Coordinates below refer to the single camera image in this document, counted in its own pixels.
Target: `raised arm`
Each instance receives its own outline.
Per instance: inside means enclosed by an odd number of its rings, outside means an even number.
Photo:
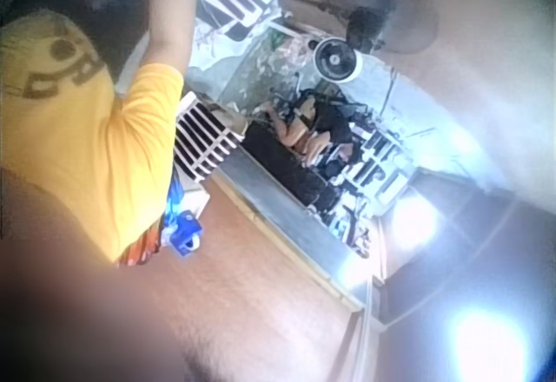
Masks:
[[[150,0],[150,41],[143,63],[163,63],[185,74],[193,42],[195,2]]]

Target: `ceiling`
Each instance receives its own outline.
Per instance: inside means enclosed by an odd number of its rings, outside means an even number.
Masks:
[[[432,0],[434,44],[379,58],[457,120],[522,199],[556,212],[553,0]],[[287,1],[297,20],[337,36],[333,17]]]

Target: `yellow t-shirt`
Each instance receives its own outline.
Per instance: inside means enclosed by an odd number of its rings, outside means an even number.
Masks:
[[[182,75],[144,65],[120,100],[87,37],[48,11],[0,43],[2,167],[53,194],[115,260],[164,211]]]

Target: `blue object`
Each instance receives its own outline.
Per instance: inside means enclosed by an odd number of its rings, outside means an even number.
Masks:
[[[175,222],[177,229],[170,235],[170,243],[181,256],[187,256],[196,249],[193,240],[201,237],[201,224],[190,211],[180,213]]]
[[[180,205],[182,204],[183,196],[185,191],[183,191],[182,184],[180,183],[180,177],[175,171],[172,172],[172,181],[170,182],[170,188],[168,191],[168,196],[166,197],[166,209],[164,210],[164,227],[173,226],[178,217]]]

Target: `bright light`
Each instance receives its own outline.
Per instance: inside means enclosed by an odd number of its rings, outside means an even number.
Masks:
[[[455,327],[461,382],[523,382],[526,348],[519,329],[492,314],[471,312]]]
[[[464,154],[470,154],[479,147],[473,137],[462,129],[452,132],[452,143]]]
[[[399,200],[394,207],[394,238],[409,250],[429,241],[436,233],[437,214],[422,197]]]

